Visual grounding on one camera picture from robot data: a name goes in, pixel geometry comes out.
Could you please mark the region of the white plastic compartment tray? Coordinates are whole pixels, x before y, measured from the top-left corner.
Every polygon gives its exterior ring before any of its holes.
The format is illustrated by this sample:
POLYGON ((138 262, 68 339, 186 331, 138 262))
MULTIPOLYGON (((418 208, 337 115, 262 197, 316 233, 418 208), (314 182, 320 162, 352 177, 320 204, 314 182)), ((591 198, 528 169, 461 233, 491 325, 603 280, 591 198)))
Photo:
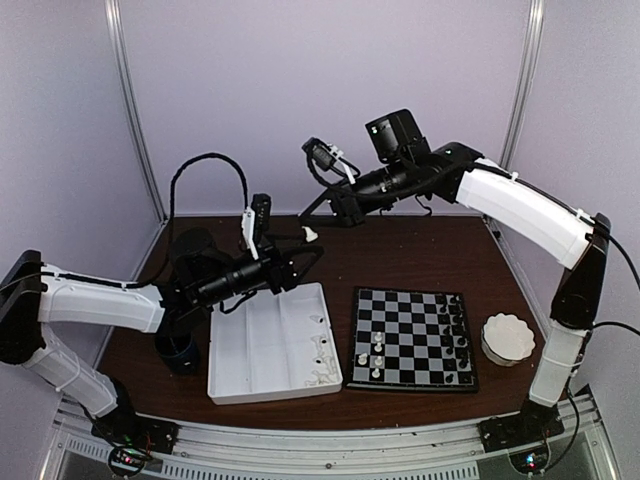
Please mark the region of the white plastic compartment tray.
POLYGON ((207 393, 216 405, 333 394, 343 375, 324 289, 262 290, 211 316, 207 393))

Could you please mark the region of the black white chess board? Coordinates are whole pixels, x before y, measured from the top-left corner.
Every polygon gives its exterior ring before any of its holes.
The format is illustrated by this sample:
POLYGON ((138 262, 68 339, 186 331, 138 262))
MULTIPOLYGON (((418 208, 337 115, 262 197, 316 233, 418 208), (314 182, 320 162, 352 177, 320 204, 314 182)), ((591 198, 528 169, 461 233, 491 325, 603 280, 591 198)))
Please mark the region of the black white chess board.
POLYGON ((353 294, 349 369, 351 389, 415 393, 479 391, 464 297, 357 286, 353 294), (383 350, 376 352, 381 341, 383 350), (361 366, 357 356, 368 354, 361 366), (382 366, 375 365, 383 356, 382 366), (371 372, 378 368, 380 376, 371 372))

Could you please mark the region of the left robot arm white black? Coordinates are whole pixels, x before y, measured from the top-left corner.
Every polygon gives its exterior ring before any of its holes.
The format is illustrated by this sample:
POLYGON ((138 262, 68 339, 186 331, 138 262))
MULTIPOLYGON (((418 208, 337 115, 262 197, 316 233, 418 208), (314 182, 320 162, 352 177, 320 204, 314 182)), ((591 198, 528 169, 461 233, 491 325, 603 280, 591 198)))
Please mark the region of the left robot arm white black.
POLYGON ((195 254, 164 285, 126 284, 84 277, 42 262, 25 251, 1 283, 1 361, 33 369, 57 390, 73 397, 123 444, 144 433, 124 385, 94 368, 50 329, 55 322, 124 327, 158 337, 187 337, 210 320, 220 303, 261 289, 273 294, 296 288, 313 262, 296 266, 298 255, 319 260, 320 247, 245 254, 225 264, 195 254))

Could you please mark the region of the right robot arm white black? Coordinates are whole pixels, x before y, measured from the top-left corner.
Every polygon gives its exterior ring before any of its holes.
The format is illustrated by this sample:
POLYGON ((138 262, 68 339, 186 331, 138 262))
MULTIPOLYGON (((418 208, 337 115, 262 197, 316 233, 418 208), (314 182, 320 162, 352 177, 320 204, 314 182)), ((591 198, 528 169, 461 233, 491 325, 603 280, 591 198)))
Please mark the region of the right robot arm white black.
POLYGON ((438 197, 497 221, 562 267, 542 356, 512 423, 519 440, 535 440, 555 418, 557 403, 594 327, 608 259, 610 220, 566 205, 458 142, 438 149, 418 144, 390 147, 382 152, 382 168, 354 175, 344 167, 337 182, 322 174, 345 161, 339 149, 310 138, 302 150, 310 174, 325 189, 317 200, 329 203, 334 225, 359 225, 367 214, 389 210, 410 196, 438 197))

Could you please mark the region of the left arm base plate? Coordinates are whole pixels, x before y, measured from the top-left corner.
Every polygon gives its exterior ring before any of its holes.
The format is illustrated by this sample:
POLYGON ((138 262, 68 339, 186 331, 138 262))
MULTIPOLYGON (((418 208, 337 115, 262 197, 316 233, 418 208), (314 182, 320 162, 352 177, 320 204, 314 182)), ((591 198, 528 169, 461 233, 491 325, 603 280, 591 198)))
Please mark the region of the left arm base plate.
POLYGON ((94 436, 150 453, 171 454, 179 432, 177 423, 140 416, 129 407, 117 406, 104 416, 89 419, 94 436))

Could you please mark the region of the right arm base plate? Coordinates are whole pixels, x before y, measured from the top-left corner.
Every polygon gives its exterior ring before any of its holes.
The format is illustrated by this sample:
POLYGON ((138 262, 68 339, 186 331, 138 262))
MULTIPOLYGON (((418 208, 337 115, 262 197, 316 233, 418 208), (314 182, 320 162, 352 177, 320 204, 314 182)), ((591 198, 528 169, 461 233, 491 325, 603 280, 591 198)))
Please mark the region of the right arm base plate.
POLYGON ((561 420, 553 419, 540 426, 526 423, 520 414, 491 417, 481 421, 478 429, 486 453, 541 442, 545 437, 560 435, 565 431, 561 420))

